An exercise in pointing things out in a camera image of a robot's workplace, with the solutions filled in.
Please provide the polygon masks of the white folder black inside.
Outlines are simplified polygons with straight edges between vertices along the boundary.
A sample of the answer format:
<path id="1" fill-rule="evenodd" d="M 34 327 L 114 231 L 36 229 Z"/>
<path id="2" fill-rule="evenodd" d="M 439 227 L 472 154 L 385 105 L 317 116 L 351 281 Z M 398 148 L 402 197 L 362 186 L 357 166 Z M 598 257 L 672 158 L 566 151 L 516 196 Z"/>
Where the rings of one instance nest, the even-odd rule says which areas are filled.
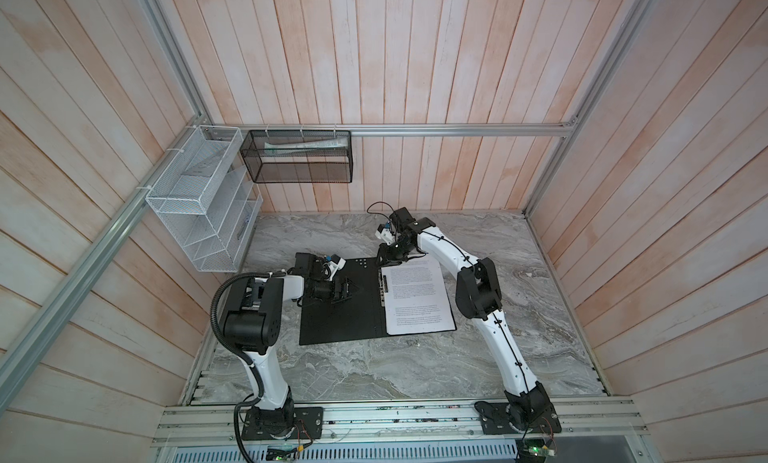
<path id="1" fill-rule="evenodd" d="M 385 310 L 381 306 L 375 258 L 347 259 L 337 273 L 353 279 L 364 292 L 347 301 L 332 304 L 305 300 L 301 311 L 300 343 L 314 345 L 392 337 L 386 332 Z"/>

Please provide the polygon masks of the printed paper sheet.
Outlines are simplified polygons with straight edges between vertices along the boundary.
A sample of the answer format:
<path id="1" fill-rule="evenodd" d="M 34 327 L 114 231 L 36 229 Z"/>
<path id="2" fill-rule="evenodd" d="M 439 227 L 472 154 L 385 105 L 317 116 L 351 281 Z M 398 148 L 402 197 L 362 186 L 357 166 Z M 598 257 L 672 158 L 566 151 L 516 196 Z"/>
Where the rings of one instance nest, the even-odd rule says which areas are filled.
<path id="1" fill-rule="evenodd" d="M 431 256 L 382 268 L 387 276 L 385 327 L 389 336 L 455 331 L 442 269 Z"/>

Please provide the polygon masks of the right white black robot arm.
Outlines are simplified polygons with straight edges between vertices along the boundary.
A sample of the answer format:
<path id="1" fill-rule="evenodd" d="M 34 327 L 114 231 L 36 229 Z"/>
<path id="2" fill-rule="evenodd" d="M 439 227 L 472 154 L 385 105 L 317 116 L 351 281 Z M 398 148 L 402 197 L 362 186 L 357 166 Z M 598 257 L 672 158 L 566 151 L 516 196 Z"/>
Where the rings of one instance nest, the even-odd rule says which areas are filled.
<path id="1" fill-rule="evenodd" d="M 494 262 L 463 250 L 432 220 L 416 219 L 405 207 L 393 211 L 387 220 L 376 233 L 381 240 L 378 263 L 401 264 L 416 251 L 436 258 L 455 277 L 456 307 L 481 333 L 502 376 L 511 428 L 525 433 L 553 413 L 546 389 L 527 365 L 506 322 Z"/>

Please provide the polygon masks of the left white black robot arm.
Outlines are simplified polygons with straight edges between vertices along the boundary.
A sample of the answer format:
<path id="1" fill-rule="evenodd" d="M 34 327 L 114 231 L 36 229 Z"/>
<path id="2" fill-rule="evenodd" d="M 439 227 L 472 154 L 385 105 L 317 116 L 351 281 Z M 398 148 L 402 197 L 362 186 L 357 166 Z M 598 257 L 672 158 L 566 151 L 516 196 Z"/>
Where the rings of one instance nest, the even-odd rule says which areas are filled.
<path id="1" fill-rule="evenodd" d="M 226 280 L 211 303 L 210 325 L 217 341 L 243 363 L 253 398 L 235 410 L 246 421 L 274 435 L 294 426 L 294 402 L 277 360 L 276 344 L 283 303 L 303 298 L 343 302 L 350 298 L 351 283 L 337 273 L 347 261 L 337 254 L 317 256 L 298 253 L 290 270 L 245 272 Z"/>

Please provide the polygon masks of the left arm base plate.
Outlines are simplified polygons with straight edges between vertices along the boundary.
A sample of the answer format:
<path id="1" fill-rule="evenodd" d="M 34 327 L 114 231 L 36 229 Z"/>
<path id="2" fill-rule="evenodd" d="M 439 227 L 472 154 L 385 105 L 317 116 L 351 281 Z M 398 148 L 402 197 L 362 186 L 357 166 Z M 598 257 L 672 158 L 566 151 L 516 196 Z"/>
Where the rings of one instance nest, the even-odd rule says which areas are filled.
<path id="1" fill-rule="evenodd" d="M 241 437 L 245 441 L 320 439 L 323 408 L 306 407 L 263 410 L 258 407 L 245 412 Z"/>

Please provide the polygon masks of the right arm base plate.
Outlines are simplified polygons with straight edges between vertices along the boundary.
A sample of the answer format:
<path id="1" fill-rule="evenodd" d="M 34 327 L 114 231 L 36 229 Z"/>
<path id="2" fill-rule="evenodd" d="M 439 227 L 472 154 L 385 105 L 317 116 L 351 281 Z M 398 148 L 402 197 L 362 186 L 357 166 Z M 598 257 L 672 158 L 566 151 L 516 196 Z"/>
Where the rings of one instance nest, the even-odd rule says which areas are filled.
<path id="1" fill-rule="evenodd" d="M 551 403 L 546 404 L 543 407 L 543 412 L 535 416 L 528 423 L 515 423 L 513 421 L 509 403 L 477 401 L 474 403 L 474 409 L 478 413 L 482 431 L 485 435 L 522 435 L 525 432 L 549 435 L 562 432 L 559 417 Z"/>

